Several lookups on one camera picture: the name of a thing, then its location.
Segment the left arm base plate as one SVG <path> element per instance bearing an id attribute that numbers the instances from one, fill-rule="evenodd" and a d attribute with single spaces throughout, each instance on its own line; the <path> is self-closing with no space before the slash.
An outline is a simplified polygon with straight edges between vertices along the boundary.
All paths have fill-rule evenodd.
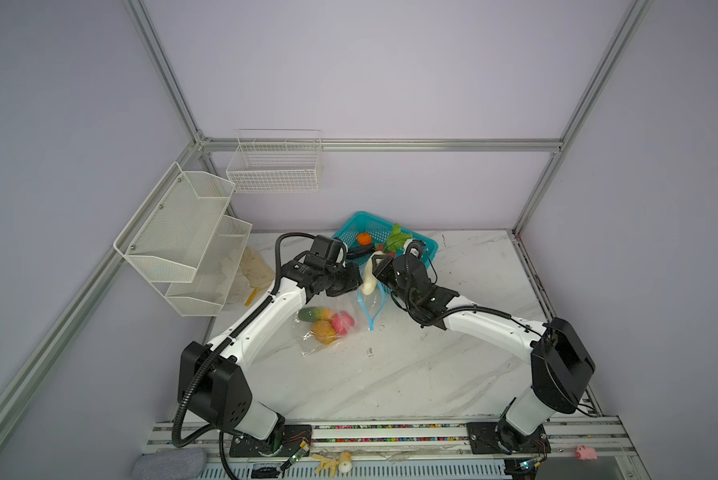
<path id="1" fill-rule="evenodd" d="M 224 436 L 224 452 L 229 458 L 290 457 L 305 442 L 310 444 L 313 427 L 308 424 L 285 424 L 269 438 L 260 440 L 245 433 Z"/>

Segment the yellow toy mango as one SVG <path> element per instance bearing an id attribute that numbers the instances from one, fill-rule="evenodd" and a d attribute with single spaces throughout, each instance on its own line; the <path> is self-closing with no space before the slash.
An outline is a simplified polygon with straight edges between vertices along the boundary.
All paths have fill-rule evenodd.
<path id="1" fill-rule="evenodd" d="M 329 345 L 339 338 L 337 330 L 328 320 L 318 320 L 311 326 L 313 337 L 322 345 Z"/>

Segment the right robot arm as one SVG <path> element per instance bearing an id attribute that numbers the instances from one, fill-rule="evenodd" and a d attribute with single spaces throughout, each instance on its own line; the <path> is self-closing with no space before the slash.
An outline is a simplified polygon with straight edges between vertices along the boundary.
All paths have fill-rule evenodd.
<path id="1" fill-rule="evenodd" d="M 529 365 L 530 385 L 509 403 L 495 426 L 498 448 L 516 452 L 553 414 L 577 411 L 595 362 L 568 321 L 530 321 L 478 305 L 435 284 L 424 261 L 412 253 L 375 254 L 368 265 L 370 275 L 419 326 L 472 336 Z"/>

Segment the clear zip top bag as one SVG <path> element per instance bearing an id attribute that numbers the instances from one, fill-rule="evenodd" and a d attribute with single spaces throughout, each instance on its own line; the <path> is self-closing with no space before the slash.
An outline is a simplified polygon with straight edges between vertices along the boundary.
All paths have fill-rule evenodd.
<path id="1" fill-rule="evenodd" d="M 293 316 L 292 334 L 301 354 L 309 356 L 362 332 L 375 332 L 387 300 L 382 286 L 369 294 L 359 288 L 337 297 L 316 296 Z"/>

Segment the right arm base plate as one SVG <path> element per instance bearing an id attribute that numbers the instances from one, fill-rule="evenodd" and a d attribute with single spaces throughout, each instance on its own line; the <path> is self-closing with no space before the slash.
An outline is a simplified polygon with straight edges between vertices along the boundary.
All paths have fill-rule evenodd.
<path id="1" fill-rule="evenodd" d="M 531 435 L 523 435 L 503 421 L 469 422 L 466 430 L 473 454 L 543 455 L 550 452 L 543 426 Z"/>

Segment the pink toy fruit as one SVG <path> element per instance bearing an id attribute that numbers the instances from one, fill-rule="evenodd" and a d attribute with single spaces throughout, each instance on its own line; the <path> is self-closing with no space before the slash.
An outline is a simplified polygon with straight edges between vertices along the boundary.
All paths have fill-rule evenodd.
<path id="1" fill-rule="evenodd" d="M 336 312 L 331 316 L 330 323 L 339 336 L 348 335 L 355 326 L 354 318 L 346 311 Z"/>

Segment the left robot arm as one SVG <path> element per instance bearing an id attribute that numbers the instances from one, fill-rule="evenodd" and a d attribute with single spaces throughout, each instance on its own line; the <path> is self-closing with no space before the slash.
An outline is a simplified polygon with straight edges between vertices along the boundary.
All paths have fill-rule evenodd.
<path id="1" fill-rule="evenodd" d="M 178 408 L 171 443 L 184 448 L 204 434 L 243 434 L 273 454 L 283 442 L 284 417 L 256 400 L 245 377 L 281 324 L 319 294 L 338 297 L 362 283 L 348 247 L 338 238 L 289 232 L 274 246 L 271 287 L 240 320 L 206 344 L 181 353 Z"/>

